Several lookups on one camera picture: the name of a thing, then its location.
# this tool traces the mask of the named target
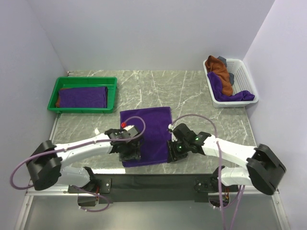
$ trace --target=laundry basket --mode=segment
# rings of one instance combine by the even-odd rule
[[[241,61],[240,59],[231,59],[228,58],[227,59],[227,71],[229,73],[233,73],[235,76],[235,83],[233,84],[232,88],[233,88],[233,95],[241,92],[243,90],[248,90],[249,92],[251,92],[253,95],[255,95],[255,98],[253,101],[246,101],[246,102],[218,102],[212,92],[212,88],[211,88],[211,84],[210,84],[210,80],[207,76],[208,71],[207,68],[205,66],[205,62],[206,60],[203,62],[203,67],[205,69],[205,74],[206,74],[206,78],[207,78],[207,82],[209,85],[209,90],[211,93],[211,97],[213,100],[213,106],[215,108],[227,108],[227,107],[244,107],[248,104],[251,103],[256,103],[258,101],[258,95],[256,92],[256,88],[253,84],[253,81],[251,80],[249,74],[248,74],[248,70],[246,69],[243,61]]]

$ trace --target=purple towel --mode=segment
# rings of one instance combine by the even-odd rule
[[[213,95],[218,102],[253,101],[255,98],[255,95],[251,94],[247,90],[238,92],[235,95],[226,96],[225,94],[222,94],[223,87],[219,76],[217,76],[214,72],[209,72],[207,76],[210,80]]]
[[[59,91],[61,108],[106,108],[107,87],[71,88]]]
[[[146,123],[141,146],[141,159],[123,161],[124,167],[135,167],[152,164],[166,163],[168,157],[167,141],[172,138],[168,132],[168,125],[172,123],[171,108],[157,107],[135,109],[120,112],[120,123],[131,116],[140,116]],[[135,125],[140,131],[143,124],[138,119],[132,119],[127,125]]]

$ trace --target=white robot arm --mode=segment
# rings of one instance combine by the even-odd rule
[[[221,171],[222,184],[253,185],[261,192],[271,195],[285,173],[284,165],[275,154],[265,145],[258,148],[243,146],[225,141],[215,136],[200,132],[196,135],[185,124],[180,124],[170,130],[172,140],[168,141],[169,162],[178,161],[187,157],[188,152],[219,157],[217,141],[222,150],[222,158],[237,164],[239,167],[223,167]],[[124,129],[111,129],[94,138],[77,141],[69,144],[52,145],[51,141],[42,143],[34,152],[43,152],[50,149],[61,150],[53,156],[38,158],[27,164],[31,179],[36,190],[46,189],[54,184],[70,184],[92,190],[93,172],[90,168],[74,168],[70,165],[92,156],[119,153],[119,160],[126,161],[140,158],[140,138],[132,141],[107,141],[135,137],[140,132],[134,126]],[[213,182],[217,184],[216,173],[212,175]]]

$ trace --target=green plastic tray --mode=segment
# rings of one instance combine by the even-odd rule
[[[114,101],[116,96],[116,83],[115,77],[60,77],[57,79],[54,86],[48,110],[54,111],[58,114],[61,113],[106,113],[113,112]],[[107,108],[57,108],[56,102],[59,97],[59,90],[61,88],[80,88],[80,87],[107,87]]]

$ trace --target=marble table surface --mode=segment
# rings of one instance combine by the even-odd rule
[[[204,115],[216,124],[220,138],[255,145],[245,108],[213,107],[204,71],[91,70],[70,72],[70,76],[117,77],[115,108],[112,114],[61,114],[53,135],[55,144],[91,138],[118,127],[120,111],[170,106],[173,119],[189,113]],[[201,118],[185,117],[181,122],[195,133],[213,133],[212,125]],[[228,161],[223,165],[235,167]],[[118,154],[113,153],[88,158],[73,166],[89,166],[94,173],[212,173],[218,167],[218,158],[190,153],[173,163],[124,168]]]

